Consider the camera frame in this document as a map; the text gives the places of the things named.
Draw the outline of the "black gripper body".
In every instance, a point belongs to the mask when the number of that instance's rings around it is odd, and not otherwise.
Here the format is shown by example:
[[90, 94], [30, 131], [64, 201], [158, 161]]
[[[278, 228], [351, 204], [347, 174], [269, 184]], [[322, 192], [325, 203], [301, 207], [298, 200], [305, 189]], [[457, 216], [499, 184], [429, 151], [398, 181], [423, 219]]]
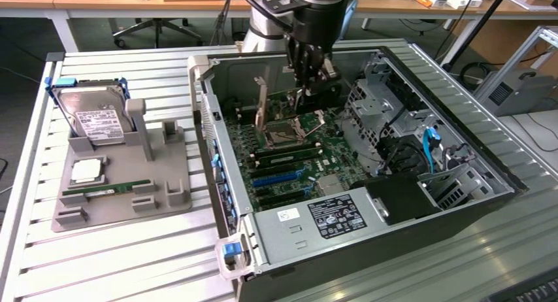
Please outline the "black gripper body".
[[347, 3], [342, 0], [329, 5], [310, 4], [294, 10], [291, 37], [330, 50], [341, 34]]

